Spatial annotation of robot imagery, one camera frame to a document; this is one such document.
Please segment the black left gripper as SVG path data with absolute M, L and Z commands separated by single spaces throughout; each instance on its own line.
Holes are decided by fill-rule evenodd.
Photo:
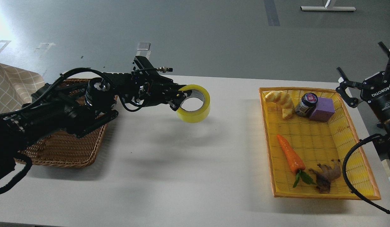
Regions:
M 180 88 L 177 83 L 143 82 L 138 84 L 138 107 L 168 104 L 176 112 L 191 95 L 191 85 Z

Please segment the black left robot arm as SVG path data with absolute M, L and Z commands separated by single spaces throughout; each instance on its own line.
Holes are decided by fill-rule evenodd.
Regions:
M 171 72 L 171 68 L 155 68 L 144 56 L 136 56 L 133 64 L 130 73 L 71 69 L 33 93 L 32 103 L 1 113 L 0 180 L 15 170 L 16 160 L 23 161 L 25 167 L 0 187 L 0 195 L 20 182 L 32 167 L 31 158 L 20 151 L 59 130 L 82 138 L 109 123 L 118 116 L 115 96 L 129 112 L 159 104 L 177 111 L 186 99 L 194 97 L 193 89 L 159 75 Z

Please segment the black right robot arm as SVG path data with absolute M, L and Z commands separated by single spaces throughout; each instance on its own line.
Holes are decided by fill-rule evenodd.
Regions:
M 340 75 L 339 86 L 335 89 L 344 102 L 351 108 L 356 108 L 361 102 L 366 102 L 386 134 L 382 139 L 390 146 L 390 49 L 384 43 L 378 46 L 387 55 L 388 61 L 384 71 L 377 72 L 363 80 L 350 81 L 344 71 L 338 67 Z M 390 160 L 390 148 L 387 150 Z

